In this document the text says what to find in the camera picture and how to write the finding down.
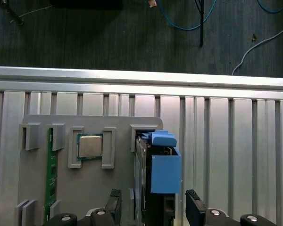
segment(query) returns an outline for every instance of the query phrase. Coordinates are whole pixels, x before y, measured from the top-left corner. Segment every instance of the slot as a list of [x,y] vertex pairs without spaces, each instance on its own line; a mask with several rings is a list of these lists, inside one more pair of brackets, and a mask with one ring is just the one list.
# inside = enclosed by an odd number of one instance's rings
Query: slot
[[25,150],[26,148],[26,135],[27,135],[27,129],[23,128],[22,130],[22,150]]

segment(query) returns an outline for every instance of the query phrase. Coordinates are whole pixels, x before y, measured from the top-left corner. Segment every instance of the gray plastic clip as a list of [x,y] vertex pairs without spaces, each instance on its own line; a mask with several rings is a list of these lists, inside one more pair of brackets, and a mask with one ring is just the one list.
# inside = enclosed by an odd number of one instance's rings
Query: gray plastic clip
[[114,169],[115,135],[115,127],[104,127],[102,169]]
[[50,218],[60,213],[60,206],[62,200],[56,200],[50,207]]
[[138,130],[162,129],[159,125],[133,125],[131,124],[131,152],[135,152],[135,135]]
[[34,226],[35,204],[37,200],[30,200],[22,210],[22,226]]
[[79,169],[82,167],[82,161],[77,159],[78,147],[77,147],[77,135],[83,133],[83,126],[71,127],[69,130],[68,141],[68,168]]
[[40,124],[20,124],[19,144],[20,150],[33,150],[39,148],[39,125]]
[[47,129],[53,129],[52,150],[57,151],[64,148],[64,124],[46,125]]
[[24,200],[20,204],[15,207],[14,211],[14,226],[21,226],[22,225],[22,210],[23,207],[29,202],[28,199]]

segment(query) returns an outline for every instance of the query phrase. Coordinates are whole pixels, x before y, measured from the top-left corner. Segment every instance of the blue cable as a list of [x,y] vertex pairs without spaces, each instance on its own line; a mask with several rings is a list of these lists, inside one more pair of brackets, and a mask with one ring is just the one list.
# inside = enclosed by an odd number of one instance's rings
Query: blue cable
[[281,9],[277,10],[277,11],[270,11],[270,10],[268,10],[267,8],[265,8],[265,7],[261,4],[261,2],[260,2],[259,0],[257,0],[257,2],[258,2],[258,4],[260,5],[260,7],[261,7],[265,12],[267,12],[267,13],[276,14],[276,13],[280,13],[280,12],[283,11],[283,7],[282,7]]
[[[196,30],[197,28],[200,27],[200,25],[197,25],[196,27],[191,27],[191,28],[185,28],[185,27],[179,27],[177,25],[175,25],[174,23],[171,22],[171,20],[168,18],[168,16],[166,15],[166,13],[164,12],[164,9],[162,8],[162,5],[160,3],[160,0],[157,0],[158,2],[158,6],[159,6],[159,9],[162,13],[162,15],[164,15],[165,19],[169,22],[169,24],[171,24],[173,27],[179,29],[179,30],[183,30],[183,31],[193,31],[193,30]],[[209,11],[208,15],[205,17],[205,19],[203,20],[203,22],[206,22],[206,20],[208,19],[208,17],[211,15],[212,11],[213,11],[213,8],[216,4],[216,0],[214,0],[214,3],[212,5],[212,8],[211,10]]]

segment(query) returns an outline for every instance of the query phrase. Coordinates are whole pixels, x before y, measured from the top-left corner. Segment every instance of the gray plastic holder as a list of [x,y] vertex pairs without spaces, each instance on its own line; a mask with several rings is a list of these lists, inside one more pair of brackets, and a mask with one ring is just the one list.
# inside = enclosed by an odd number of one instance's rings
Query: gray plastic holder
[[39,124],[19,125],[19,149],[30,151],[39,148]]

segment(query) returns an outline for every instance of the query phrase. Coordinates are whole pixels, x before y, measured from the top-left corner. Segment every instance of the black cable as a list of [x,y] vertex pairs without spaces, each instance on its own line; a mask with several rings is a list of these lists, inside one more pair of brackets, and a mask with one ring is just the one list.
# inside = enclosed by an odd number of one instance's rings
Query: black cable
[[199,13],[201,13],[200,8],[199,8],[199,5],[198,5],[198,3],[197,3],[197,0],[194,0],[194,1],[195,1],[195,4],[196,4],[196,6],[197,6],[197,9],[198,9]]

